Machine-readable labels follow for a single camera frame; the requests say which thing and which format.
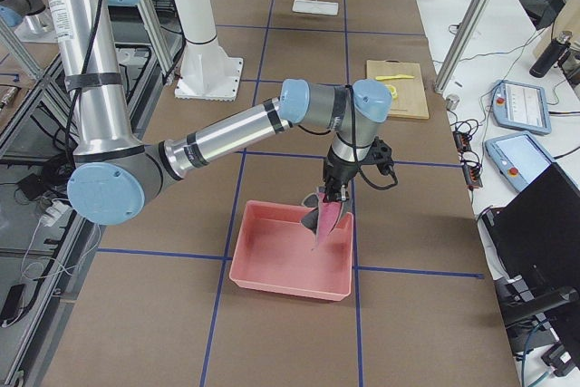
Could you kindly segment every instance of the brown table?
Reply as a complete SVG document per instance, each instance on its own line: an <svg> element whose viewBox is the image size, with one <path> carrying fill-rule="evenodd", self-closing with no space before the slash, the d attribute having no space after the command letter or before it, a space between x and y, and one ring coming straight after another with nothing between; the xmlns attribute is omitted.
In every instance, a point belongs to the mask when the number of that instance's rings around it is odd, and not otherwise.
<svg viewBox="0 0 580 387"><path fill-rule="evenodd" d="M338 1L337 17L293 17L291 0L212 0L221 45L245 58L239 95L165 89L145 140L277 96L285 78L345 83L367 59L420 63L430 119L381 132L400 185L353 183L352 294L325 303L227 278L246 201L298 204L321 181L328 139L290 131L107 228L44 386L518 385L416 2Z"/></svg>

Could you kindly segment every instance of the blue and white control device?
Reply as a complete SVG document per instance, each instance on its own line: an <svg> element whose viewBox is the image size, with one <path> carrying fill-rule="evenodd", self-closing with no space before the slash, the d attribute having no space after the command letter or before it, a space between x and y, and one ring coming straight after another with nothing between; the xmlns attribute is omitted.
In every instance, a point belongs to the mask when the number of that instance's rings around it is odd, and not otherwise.
<svg viewBox="0 0 580 387"><path fill-rule="evenodd" d="M546 135L552 131L546 93L541 86L510 81L498 82L491 107L498 125Z"/></svg>
<svg viewBox="0 0 580 387"><path fill-rule="evenodd" d="M555 162L529 131L486 140L489 157L517 192L521 192Z"/></svg>

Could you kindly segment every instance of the table surface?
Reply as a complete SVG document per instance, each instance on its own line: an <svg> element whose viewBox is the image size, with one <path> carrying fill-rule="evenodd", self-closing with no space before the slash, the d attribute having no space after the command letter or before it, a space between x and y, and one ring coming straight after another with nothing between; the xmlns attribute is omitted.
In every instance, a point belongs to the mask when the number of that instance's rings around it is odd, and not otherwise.
<svg viewBox="0 0 580 387"><path fill-rule="evenodd" d="M453 41L450 26L458 24L463 19L471 0L417 0L425 33L429 38L429 46L433 60L443 61ZM509 52L512 49L524 45L530 37L538 32L531 24L524 9L518 0L490 0L488 7L482 15L476 32L469 41L462 58L469 58L479 53ZM530 83L542 86L546 90L549 102L559 103L549 106L550 111L579 111L580 101L564 80L560 69L554 68L541 79L531 76L528 71L536 61L532 54L534 47L539 42L539 37L531 41L529 46L515 50L509 54L494 54L487 57L479 57L471 61L459 63L454 72L454 77L444 90L443 95L457 94L460 103L455 110L460 120L475 118L483 120L484 112L480 109L479 98L485 94L483 102L489 103L489 91L493 84L503 79L513 82ZM512 63L516 61L513 69L507 75ZM440 63L434 62L438 70ZM455 121L452 114L449 121ZM551 117L552 133L546 136L536 136L538 141L552 156L572 150L580 145L580 122L576 117ZM482 128L471 141L471 147L483 157L484 171L482 175L483 189L475 191L473 211L477 215L489 206L502 207L516 196L516 191L499 174L493 162L487 154L482 152L483 140L496 138L513 133L513 130L499 127L493 117L487 123L487 129ZM576 182L580 181L580 152L558 160L558 164ZM486 248L488 264L495 278L505 276L506 273L498 262L498 257L493 247L487 230L479 224L479 233ZM532 382L546 369L539 356L547 347L535 350L527 359L526 377ZM542 385L567 386L579 385L580 371L574 369L565 378L550 376Z"/></svg>
<svg viewBox="0 0 580 387"><path fill-rule="evenodd" d="M321 181L329 140L290 131L107 228L43 385L517 385L417 3L333 1L337 17L212 0L221 45L245 58L238 97L182 101L166 88L145 141L277 96L287 77L337 84L363 78L367 59L420 63L430 119L381 129L400 186L352 184L352 294L329 304L227 279L246 201L297 204Z"/></svg>

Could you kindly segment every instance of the blue cable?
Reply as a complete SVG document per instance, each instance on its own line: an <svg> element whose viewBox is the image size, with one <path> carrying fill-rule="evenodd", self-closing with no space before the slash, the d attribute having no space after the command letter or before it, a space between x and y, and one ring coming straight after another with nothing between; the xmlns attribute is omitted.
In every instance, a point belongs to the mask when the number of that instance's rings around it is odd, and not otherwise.
<svg viewBox="0 0 580 387"><path fill-rule="evenodd" d="M547 319L544 319L542 322L540 322L538 325L536 325L534 328L532 328L532 331L530 331L529 334L527 335L526 344L524 344L524 352L522 355L522 373L521 373L522 387L526 387L524 370L526 369L526 356L527 356L527 352L529 350L529 348L528 348L529 342L530 342L532 336L536 333L536 331L539 330L540 326L542 326L546 322L547 322Z"/></svg>
<svg viewBox="0 0 580 387"><path fill-rule="evenodd" d="M532 382L531 384L529 384L527 387L536 387L538 384L540 384L548 376L550 376L550 371L549 370L547 370L544 373L542 373L542 375L537 380L535 380L534 382Z"/></svg>

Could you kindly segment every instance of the pink bin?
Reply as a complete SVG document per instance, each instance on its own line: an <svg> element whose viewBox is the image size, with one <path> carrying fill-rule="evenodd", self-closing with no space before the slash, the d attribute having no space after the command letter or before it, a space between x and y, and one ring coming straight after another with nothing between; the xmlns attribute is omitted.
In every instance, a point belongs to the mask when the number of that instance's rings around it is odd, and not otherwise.
<svg viewBox="0 0 580 387"><path fill-rule="evenodd" d="M314 248L301 206L248 201L229 278L240 287L340 301L351 293L353 215Z"/></svg>

